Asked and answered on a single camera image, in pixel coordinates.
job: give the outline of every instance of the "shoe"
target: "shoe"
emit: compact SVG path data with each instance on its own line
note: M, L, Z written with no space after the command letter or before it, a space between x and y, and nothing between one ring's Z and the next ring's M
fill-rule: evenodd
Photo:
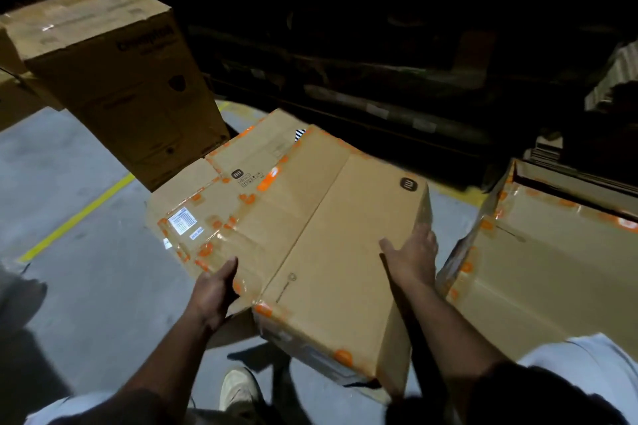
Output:
M225 412L231 405L241 405L239 408L254 408L263 400L257 380L247 368L237 366L227 371L221 383L220 411Z

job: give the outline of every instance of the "person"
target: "person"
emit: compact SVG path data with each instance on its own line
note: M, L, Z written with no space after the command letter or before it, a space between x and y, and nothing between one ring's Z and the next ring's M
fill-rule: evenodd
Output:
M461 421L468 424L626 423L623 414L607 397L593 392L587 394L558 374L538 366L539 363L542 365L542 357L551 356L551 352L540 351L536 356L532 353L525 366L513 363L447 303L435 290L438 244L428 225L416 225L398 250L387 239L382 239L379 245L391 284L408 301ZM217 273L203 273L197 279L180 319L116 394L96 398L101 401L96 406L86 400L81 405L74 405L74 399L60 401L50 405L53 408L47 407L49 410L45 408L31 415L27 424L177 424L196 421L197 417L187 413L189 394L206 342L224 322L228 306L237 297L232 290L236 272L237 259L233 258ZM571 365L578 368L582 363L581 360L579 364L577 358ZM595 376L589 376L589 380L605 376L596 369L591 374ZM635 394L638 387L632 382L631 373L627 377L626 381L618 380L616 384L633 384ZM260 415L262 400L257 382L248 370L230 370L221 386L219 411L208 414L207 421L264 423Z

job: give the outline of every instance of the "corrugated cardboard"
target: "corrugated cardboard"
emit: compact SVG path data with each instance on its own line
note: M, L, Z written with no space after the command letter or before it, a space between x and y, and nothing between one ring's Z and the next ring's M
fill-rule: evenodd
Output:
M277 110L190 165L151 196L148 225L193 274L237 255L235 290L283 350L340 384L402 395L410 342L378 240L431 221L426 180L315 126L295 143L297 129Z
M0 16L0 68L26 84L42 99L45 106L58 111L64 109L64 106L37 77L29 72L9 33L12 32L12 25L16 23L26 22L29 19L46 20L55 17L67 7L83 1L85 0L43 0Z
M533 166L517 163L448 299L513 359L595 332L638 356L638 223L518 183L519 171L536 175Z
M12 75L0 70L0 131L42 109L42 101Z
M228 139L167 5L85 0L10 29L27 68L147 188Z

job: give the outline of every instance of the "brown cardboard box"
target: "brown cardboard box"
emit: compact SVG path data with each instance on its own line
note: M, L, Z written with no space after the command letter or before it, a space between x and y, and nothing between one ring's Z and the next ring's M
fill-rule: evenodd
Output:
M194 275L238 256L235 310L339 384L378 380L387 401L403 395L410 342L378 240L431 221L427 182L315 126L295 143L306 127L270 114L155 191L148 226Z
M0 131L42 109L42 101L18 79L0 70Z
M28 69L150 190L228 139L170 7L85 0L11 26Z
M495 217L485 216L477 228L448 300L513 359L543 343L595 332L638 357L638 223L600 210L618 205L608 189L591 206L552 195L552 187L579 196L593 188L584 191L579 180L572 188L569 177L547 172L516 162ZM522 175L547 191L519 183Z
M13 74L30 87L43 100L45 106L50 106L58 111L63 110L64 106L41 81L38 81L38 78L29 72L9 33L12 31L13 24L29 19L40 20L54 17L64 11L66 7L83 1L85 0L43 0L0 16L0 68Z

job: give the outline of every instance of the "barcode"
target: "barcode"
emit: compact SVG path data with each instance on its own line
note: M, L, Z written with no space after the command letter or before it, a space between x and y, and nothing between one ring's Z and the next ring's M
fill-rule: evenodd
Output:
M168 218L168 221L179 235L182 235L197 223L195 217L188 212L186 207L180 208L172 217Z

